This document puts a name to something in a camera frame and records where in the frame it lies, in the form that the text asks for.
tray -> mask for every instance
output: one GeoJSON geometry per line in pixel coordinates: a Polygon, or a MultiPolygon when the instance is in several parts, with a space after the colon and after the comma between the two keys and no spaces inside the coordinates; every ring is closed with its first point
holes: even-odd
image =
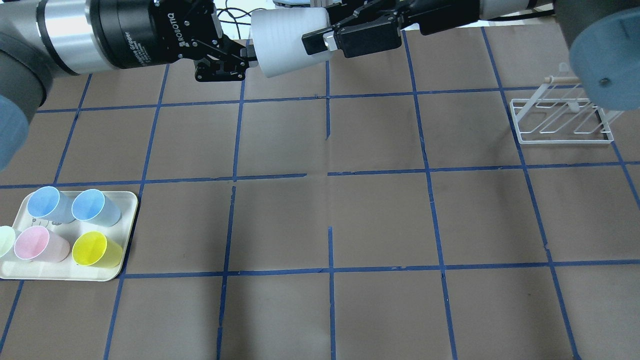
{"type": "MultiPolygon", "coordinates": [[[[75,199],[81,192],[62,192],[75,199]]],[[[80,266],[74,262],[69,256],[59,263],[42,263],[38,261],[1,261],[0,260],[0,278],[2,279],[20,279],[20,280],[72,280],[72,281],[108,281],[116,277],[122,270],[129,239],[131,237],[131,229],[133,221],[136,217],[138,208],[138,197],[132,192],[104,192],[104,195],[111,199],[122,212],[122,217],[114,226],[104,227],[89,224],[75,220],[70,224],[52,223],[47,220],[33,218],[27,212],[27,201],[33,193],[27,195],[22,201],[18,215],[13,222],[13,228],[24,231],[30,226],[42,225],[54,233],[67,239],[73,247],[76,239],[80,235],[89,231],[100,231],[109,239],[117,242],[122,246],[122,259],[120,264],[114,268],[94,268],[91,266],[80,266]]]]}

cup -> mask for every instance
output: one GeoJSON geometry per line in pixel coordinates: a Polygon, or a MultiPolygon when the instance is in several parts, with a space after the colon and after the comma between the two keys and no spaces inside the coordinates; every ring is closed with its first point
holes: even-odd
{"type": "Polygon", "coordinates": [[[71,204],[71,199],[58,189],[45,186],[31,195],[27,203],[27,211],[35,218],[68,224],[74,221],[71,204]]]}
{"type": "Polygon", "coordinates": [[[71,256],[76,264],[113,268],[120,264],[122,247],[99,231],[90,231],[76,240],[71,256]]]}
{"type": "Polygon", "coordinates": [[[71,213],[80,221],[106,227],[114,226],[122,214],[113,201],[96,189],[81,192],[71,206],[71,213]]]}
{"type": "Polygon", "coordinates": [[[0,260],[18,261],[20,260],[13,252],[13,244],[20,231],[10,226],[0,226],[0,260]]]}
{"type": "Polygon", "coordinates": [[[15,240],[13,251],[21,260],[59,263],[69,255],[69,241],[44,226],[32,226],[15,240]]]}

wire rack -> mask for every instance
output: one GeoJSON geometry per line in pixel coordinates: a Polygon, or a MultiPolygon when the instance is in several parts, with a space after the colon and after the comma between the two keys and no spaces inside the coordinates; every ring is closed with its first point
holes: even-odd
{"type": "Polygon", "coordinates": [[[569,74],[569,66],[562,63],[558,75],[545,78],[530,99],[511,100],[509,107],[520,143],[613,141],[610,125],[622,111],[608,111],[591,102],[580,79],[569,74]]]}

yellow cup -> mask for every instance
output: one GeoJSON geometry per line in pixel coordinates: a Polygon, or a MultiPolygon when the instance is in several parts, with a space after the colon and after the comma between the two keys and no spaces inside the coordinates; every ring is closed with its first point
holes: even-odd
{"type": "Polygon", "coordinates": [[[71,256],[78,265],[113,268],[120,264],[122,247],[99,231],[90,231],[76,240],[71,256]]]}

pink cup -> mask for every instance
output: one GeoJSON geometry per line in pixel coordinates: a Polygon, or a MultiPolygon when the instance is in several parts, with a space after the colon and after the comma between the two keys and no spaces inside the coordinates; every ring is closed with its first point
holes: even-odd
{"type": "Polygon", "coordinates": [[[69,255],[69,241],[44,226],[32,226],[15,240],[13,251],[22,260],[59,263],[69,255]]]}

